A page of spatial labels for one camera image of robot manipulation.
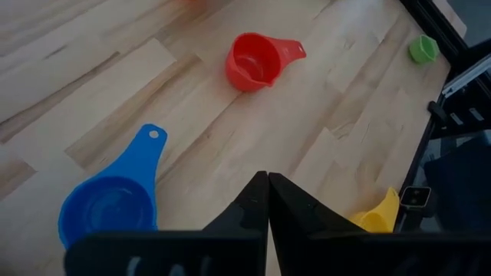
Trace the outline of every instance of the red measuring cup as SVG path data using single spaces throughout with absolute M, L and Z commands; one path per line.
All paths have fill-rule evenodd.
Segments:
M 288 64 L 306 56 L 299 41 L 245 33 L 232 44 L 226 60 L 226 76 L 235 88 L 252 92 L 271 87 Z

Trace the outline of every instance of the wooden floor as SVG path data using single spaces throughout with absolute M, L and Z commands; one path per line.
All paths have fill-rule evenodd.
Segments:
M 410 61 L 421 30 L 398 0 L 0 6 L 1 275 L 62 274 L 61 203 L 144 123 L 169 134 L 161 229 L 202 228 L 258 170 L 344 216 L 368 209 L 400 188 L 449 70 L 442 57 Z M 223 64 L 245 31 L 297 39 L 307 58 L 273 88 L 242 94 Z M 270 247 L 268 274 L 274 260 Z

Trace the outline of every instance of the measuring cup handle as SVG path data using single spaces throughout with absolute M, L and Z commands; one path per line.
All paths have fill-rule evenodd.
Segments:
M 307 57 L 304 47 L 300 41 L 271 38 L 273 44 L 278 49 L 279 56 L 282 60 L 282 66 L 286 66 L 300 58 Z
M 104 176 L 127 177 L 152 192 L 160 154 L 166 141 L 165 130 L 153 124 L 145 124 L 124 152 L 101 173 Z

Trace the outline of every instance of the hole in handle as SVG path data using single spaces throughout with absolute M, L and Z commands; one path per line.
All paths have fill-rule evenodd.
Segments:
M 156 138 L 158 138 L 158 137 L 159 137 L 159 133 L 158 133 L 158 131 L 156 131 L 156 130 L 152 130 L 152 131 L 150 131 L 150 132 L 148 133 L 148 135 L 150 136 L 150 138 L 154 138 L 154 139 L 156 139 Z

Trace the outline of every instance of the blue measuring cup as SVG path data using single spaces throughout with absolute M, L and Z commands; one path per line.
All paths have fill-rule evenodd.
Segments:
M 165 130 L 143 125 L 113 163 L 73 190 L 58 219 L 65 248 L 94 232 L 157 230 L 155 174 L 166 141 Z

